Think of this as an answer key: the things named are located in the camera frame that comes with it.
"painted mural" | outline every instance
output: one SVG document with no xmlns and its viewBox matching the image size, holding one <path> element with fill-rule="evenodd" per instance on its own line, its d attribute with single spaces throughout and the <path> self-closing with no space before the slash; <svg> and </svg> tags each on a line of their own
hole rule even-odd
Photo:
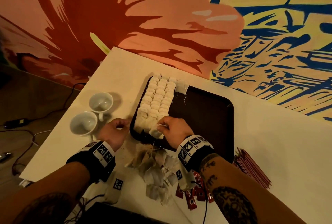
<svg viewBox="0 0 332 224">
<path fill-rule="evenodd" d="M 8 63 L 72 86 L 117 46 L 332 122 L 332 0 L 0 0 Z"/>
</svg>

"wrist strap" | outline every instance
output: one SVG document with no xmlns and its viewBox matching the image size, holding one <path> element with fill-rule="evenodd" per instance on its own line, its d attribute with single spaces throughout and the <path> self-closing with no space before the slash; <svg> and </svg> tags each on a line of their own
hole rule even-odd
<svg viewBox="0 0 332 224">
<path fill-rule="evenodd" d="M 106 182 L 115 167 L 115 152 L 106 142 L 97 140 L 87 144 L 66 163 L 80 162 L 90 173 L 89 184 Z"/>
<path fill-rule="evenodd" d="M 214 153 L 213 146 L 199 135 L 191 135 L 179 145 L 176 153 L 185 169 L 199 172 L 202 160 Z"/>
</svg>

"brown tray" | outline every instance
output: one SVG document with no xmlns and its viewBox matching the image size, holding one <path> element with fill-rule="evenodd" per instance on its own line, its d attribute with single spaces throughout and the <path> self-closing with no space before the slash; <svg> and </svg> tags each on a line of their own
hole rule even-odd
<svg viewBox="0 0 332 224">
<path fill-rule="evenodd" d="M 130 134 L 136 140 L 144 144 L 153 144 L 162 148 L 176 151 L 172 148 L 166 138 L 155 139 L 150 134 L 142 132 L 138 134 L 133 128 L 137 116 L 136 108 L 134 117 L 130 124 Z M 169 109 L 172 117 L 183 118 L 193 129 L 194 133 L 201 135 L 209 141 L 216 153 L 233 163 L 234 159 L 234 107 L 225 97 L 189 86 L 187 96 L 174 92 L 174 98 Z"/>
</svg>

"floor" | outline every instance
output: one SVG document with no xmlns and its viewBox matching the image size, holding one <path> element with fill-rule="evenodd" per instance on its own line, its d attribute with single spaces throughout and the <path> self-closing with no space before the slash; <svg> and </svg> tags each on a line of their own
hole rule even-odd
<svg viewBox="0 0 332 224">
<path fill-rule="evenodd" d="M 11 80 L 0 88 L 0 125 L 5 121 L 19 118 L 40 118 L 53 110 L 63 107 L 64 101 L 71 92 L 71 88 L 58 83 L 28 74 L 23 71 L 0 64 L 0 73 L 11 76 Z M 67 107 L 73 102 L 79 91 L 75 90 L 67 102 Z M 51 130 L 60 120 L 64 111 L 55 112 L 47 118 L 36 120 L 27 126 L 16 129 L 27 129 L 34 134 Z M 0 200 L 5 196 L 17 192 L 21 179 L 19 175 L 13 176 L 11 166 L 31 144 L 31 135 L 24 131 L 1 132 L 5 130 L 0 126 L 0 153 L 11 152 L 12 157 L 0 163 Z M 50 132 L 36 135 L 35 142 L 43 144 Z M 27 164 L 34 156 L 38 146 L 31 149 L 19 160 L 19 163 Z M 17 166 L 22 172 L 24 166 Z"/>
</svg>

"right hand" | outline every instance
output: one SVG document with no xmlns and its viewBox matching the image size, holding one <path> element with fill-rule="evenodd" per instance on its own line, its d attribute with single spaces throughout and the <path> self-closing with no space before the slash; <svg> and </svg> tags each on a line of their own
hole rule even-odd
<svg viewBox="0 0 332 224">
<path fill-rule="evenodd" d="M 157 130 L 164 134 L 167 142 L 175 149 L 178 148 L 186 137 L 193 135 L 193 130 L 184 119 L 164 116 L 158 124 L 167 126 L 158 126 Z"/>
</svg>

